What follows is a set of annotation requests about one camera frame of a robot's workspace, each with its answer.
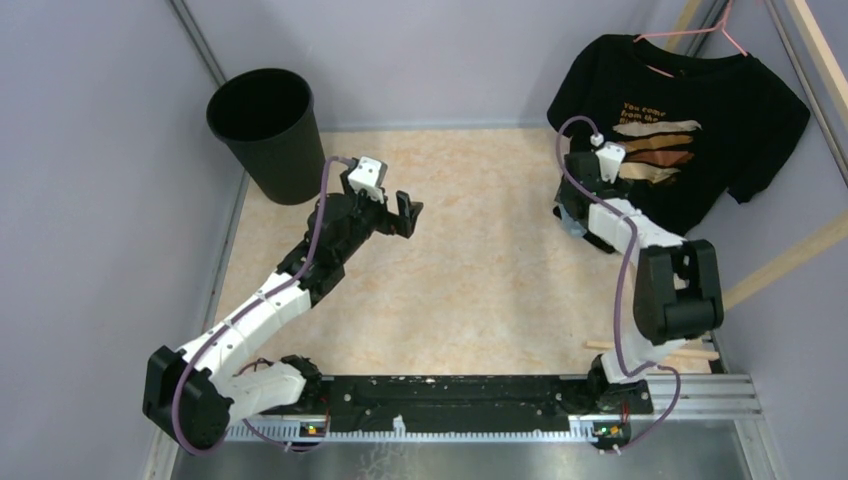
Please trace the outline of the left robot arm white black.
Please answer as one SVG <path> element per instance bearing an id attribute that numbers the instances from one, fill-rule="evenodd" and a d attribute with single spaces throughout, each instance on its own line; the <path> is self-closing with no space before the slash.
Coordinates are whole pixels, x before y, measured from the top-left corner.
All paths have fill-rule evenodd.
<path id="1" fill-rule="evenodd" d="M 320 386 L 308 369 L 274 361 L 256 373 L 240 373 L 260 346 L 287 323 L 323 300 L 344 278 L 344 264 L 375 233 L 410 238 L 424 209 L 399 191 L 398 210 L 385 195 L 323 195 L 308 217 L 308 230 L 259 289 L 236 311 L 177 349 L 162 346 L 148 359 L 143 414 L 192 455 L 214 451 L 227 429 L 276 406 L 308 413 Z"/>

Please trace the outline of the light blue plastic trash bag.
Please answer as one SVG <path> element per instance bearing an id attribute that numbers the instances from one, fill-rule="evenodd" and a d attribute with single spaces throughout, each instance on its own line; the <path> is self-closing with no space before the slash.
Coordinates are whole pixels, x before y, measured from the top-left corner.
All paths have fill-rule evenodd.
<path id="1" fill-rule="evenodd" d="M 575 238 L 583 238 L 586 235 L 587 229 L 572 218 L 562 204 L 557 203 L 553 208 L 553 213 L 559 219 L 563 230 L 568 235 Z"/>

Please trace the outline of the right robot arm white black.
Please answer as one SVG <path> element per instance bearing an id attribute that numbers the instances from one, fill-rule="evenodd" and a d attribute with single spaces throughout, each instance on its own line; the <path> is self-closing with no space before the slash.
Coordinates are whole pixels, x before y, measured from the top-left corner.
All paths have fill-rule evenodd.
<path id="1" fill-rule="evenodd" d="M 639 399 L 644 376 L 687 341 L 719 327 L 724 308 L 717 255 L 654 223 L 627 198 L 612 155 L 566 154 L 554 214 L 571 236 L 623 258 L 613 307 L 613 345 L 591 364 L 585 383 L 561 403 L 575 414 L 617 412 Z"/>

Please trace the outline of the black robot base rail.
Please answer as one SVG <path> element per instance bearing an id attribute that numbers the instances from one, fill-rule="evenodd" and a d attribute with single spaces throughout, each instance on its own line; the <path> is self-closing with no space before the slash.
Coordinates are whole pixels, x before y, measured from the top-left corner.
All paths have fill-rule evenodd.
<path id="1" fill-rule="evenodd" d="M 237 423 L 227 438 L 295 451 L 331 443 L 622 445 L 655 412 L 646 381 L 597 386 L 583 376 L 325 376 L 296 404 Z"/>

